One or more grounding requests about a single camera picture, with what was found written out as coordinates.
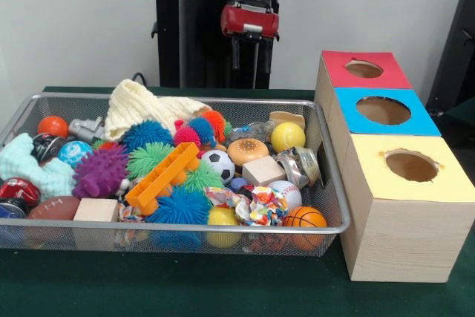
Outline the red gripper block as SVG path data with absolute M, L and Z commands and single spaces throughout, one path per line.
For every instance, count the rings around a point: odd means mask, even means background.
M 259 43 L 259 68 L 261 73 L 270 73 L 269 39 L 279 37 L 279 17 L 271 8 L 249 4 L 227 4 L 221 13 L 220 26 L 225 36 L 231 36 L 232 69 L 240 69 L 239 35 L 257 34 Z

